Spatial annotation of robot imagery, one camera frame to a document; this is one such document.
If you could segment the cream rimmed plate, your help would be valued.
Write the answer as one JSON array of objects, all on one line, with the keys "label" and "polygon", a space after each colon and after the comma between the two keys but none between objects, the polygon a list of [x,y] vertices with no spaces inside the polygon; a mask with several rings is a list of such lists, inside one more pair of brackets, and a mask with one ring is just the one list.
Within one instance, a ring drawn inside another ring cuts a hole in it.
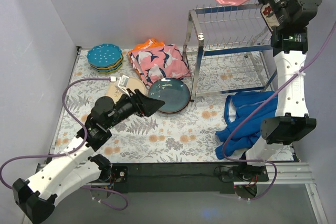
[{"label": "cream rimmed plate", "polygon": [[[106,92],[106,96],[111,97],[114,102],[119,101],[119,99],[123,95],[123,93],[117,87],[120,79],[121,77],[117,77],[116,82],[112,82]],[[144,83],[138,78],[130,77],[126,88],[130,89],[132,92],[134,92],[135,89],[139,89],[142,94],[147,95],[147,88],[145,87]]]}]

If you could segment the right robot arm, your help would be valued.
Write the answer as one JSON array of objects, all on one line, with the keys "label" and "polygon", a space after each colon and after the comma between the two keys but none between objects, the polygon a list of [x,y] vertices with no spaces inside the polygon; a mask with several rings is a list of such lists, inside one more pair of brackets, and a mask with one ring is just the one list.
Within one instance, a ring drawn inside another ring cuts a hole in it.
[{"label": "right robot arm", "polygon": [[275,116],[261,123],[261,136],[240,158],[238,176],[251,180],[266,173],[266,161],[282,146],[301,140],[315,129],[304,91],[304,66],[308,52],[307,25],[322,0],[258,0],[269,5],[277,24],[270,25],[271,46],[277,67],[279,93]]}]

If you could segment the blue polka dot plate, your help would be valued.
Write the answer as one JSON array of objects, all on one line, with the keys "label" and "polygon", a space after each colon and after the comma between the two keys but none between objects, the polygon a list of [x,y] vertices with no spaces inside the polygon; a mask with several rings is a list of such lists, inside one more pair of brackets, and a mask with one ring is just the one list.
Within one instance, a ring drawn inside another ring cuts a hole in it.
[{"label": "blue polka dot plate", "polygon": [[98,68],[95,68],[93,66],[91,66],[91,68],[97,72],[101,72],[101,73],[107,73],[107,72],[115,72],[117,71],[118,69],[121,68],[121,66],[123,65],[123,63],[121,62],[120,64],[116,65],[115,67],[113,68],[109,68],[109,69],[98,69]]}]

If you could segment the yellow polka dot plate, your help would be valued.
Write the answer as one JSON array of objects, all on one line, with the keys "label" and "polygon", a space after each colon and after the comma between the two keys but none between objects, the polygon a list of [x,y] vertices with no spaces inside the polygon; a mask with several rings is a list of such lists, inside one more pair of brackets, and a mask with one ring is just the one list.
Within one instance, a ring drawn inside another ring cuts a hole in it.
[{"label": "yellow polka dot plate", "polygon": [[121,58],[121,59],[120,59],[119,61],[117,61],[115,64],[110,65],[110,66],[107,66],[107,67],[97,67],[97,66],[92,65],[92,64],[90,64],[90,66],[93,67],[93,68],[99,69],[99,70],[107,70],[107,69],[112,69],[112,68],[115,68],[115,67],[121,65],[122,62],[123,62],[123,58]]}]

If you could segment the light blue plate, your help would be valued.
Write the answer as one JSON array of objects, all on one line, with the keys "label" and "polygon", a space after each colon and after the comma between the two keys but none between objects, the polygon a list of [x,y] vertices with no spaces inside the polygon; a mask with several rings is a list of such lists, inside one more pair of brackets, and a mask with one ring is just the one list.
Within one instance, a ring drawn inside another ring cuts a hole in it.
[{"label": "light blue plate", "polygon": [[107,67],[122,58],[122,51],[114,44],[100,44],[94,46],[87,54],[88,62],[97,67]]}]

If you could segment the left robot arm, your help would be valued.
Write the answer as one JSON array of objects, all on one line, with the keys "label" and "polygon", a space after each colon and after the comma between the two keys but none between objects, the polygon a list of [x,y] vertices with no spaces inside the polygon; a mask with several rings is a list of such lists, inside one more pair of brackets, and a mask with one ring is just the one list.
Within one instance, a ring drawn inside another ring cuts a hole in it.
[{"label": "left robot arm", "polygon": [[164,104],[138,89],[128,90],[117,102],[108,96],[100,97],[84,127],[63,152],[28,179],[19,178],[13,183],[15,203],[32,223],[42,223],[77,189],[95,180],[108,181],[112,165],[97,150],[112,136],[111,128],[134,114],[150,117]]}]

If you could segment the green polka dot plate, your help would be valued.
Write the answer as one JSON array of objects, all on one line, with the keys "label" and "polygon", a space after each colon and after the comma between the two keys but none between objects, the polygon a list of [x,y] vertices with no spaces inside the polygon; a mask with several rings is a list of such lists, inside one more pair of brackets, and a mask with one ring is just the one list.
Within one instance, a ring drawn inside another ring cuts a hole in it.
[{"label": "green polka dot plate", "polygon": [[99,70],[99,69],[96,69],[96,68],[93,68],[91,67],[93,70],[95,70],[96,72],[100,73],[100,74],[110,74],[110,73],[114,73],[116,71],[118,71],[122,66],[119,65],[115,68],[112,68],[112,69],[107,69],[107,70]]}]

